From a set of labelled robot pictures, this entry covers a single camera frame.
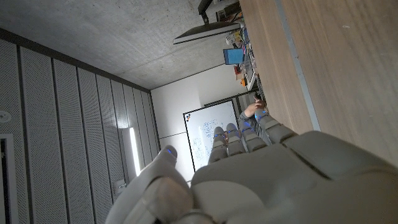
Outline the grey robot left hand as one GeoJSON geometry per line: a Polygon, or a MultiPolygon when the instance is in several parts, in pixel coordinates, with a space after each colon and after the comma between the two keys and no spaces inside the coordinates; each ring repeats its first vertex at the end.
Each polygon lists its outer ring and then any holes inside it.
{"type": "Polygon", "coordinates": [[[164,147],[115,201],[107,223],[396,223],[397,167],[319,131],[297,134],[264,110],[216,128],[190,182],[164,147]]]}

